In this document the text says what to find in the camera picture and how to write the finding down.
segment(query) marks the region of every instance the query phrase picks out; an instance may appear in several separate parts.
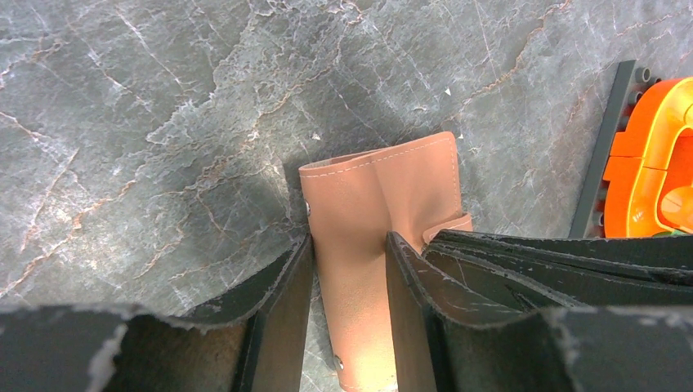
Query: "gray marble countertop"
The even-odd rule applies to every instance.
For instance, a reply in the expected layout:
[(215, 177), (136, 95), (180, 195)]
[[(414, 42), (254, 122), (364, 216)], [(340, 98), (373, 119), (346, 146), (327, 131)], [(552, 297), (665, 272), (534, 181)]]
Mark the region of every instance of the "gray marble countertop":
[[(480, 231), (564, 237), (621, 60), (693, 2), (27, 0), (0, 8), (0, 303), (179, 314), (306, 229), (297, 168), (451, 130)], [(315, 289), (302, 390), (338, 390)]]

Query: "brown leather wallet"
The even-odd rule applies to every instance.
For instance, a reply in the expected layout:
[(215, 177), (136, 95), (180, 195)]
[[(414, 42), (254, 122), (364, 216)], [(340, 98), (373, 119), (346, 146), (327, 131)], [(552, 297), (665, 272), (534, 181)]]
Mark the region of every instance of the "brown leather wallet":
[(421, 251), (441, 229), (471, 230), (457, 148), (442, 132), (299, 169), (340, 386), (396, 389), (385, 235)]

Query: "tan leather case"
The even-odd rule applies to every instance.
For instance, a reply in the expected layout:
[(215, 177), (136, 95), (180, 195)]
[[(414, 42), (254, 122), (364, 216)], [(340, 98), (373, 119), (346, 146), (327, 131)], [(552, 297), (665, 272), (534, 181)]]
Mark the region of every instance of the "tan leather case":
[(299, 173), (340, 386), (394, 390), (385, 235), (394, 230), (420, 251), (441, 229), (472, 229), (454, 136), (328, 159)]

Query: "orange toy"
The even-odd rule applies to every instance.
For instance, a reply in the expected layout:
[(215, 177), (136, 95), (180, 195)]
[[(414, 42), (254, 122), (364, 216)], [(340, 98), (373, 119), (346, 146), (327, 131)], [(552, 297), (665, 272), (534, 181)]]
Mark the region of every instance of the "orange toy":
[(604, 235), (693, 234), (693, 78), (658, 82), (638, 99), (602, 177)]

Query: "silver rivet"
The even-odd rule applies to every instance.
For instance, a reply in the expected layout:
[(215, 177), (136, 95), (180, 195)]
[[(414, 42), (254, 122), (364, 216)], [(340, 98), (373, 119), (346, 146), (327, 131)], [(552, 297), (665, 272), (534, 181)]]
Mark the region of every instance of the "silver rivet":
[(342, 363), (342, 360), (335, 355), (334, 356), (334, 367), (339, 368), (339, 370), (344, 370), (344, 363)]

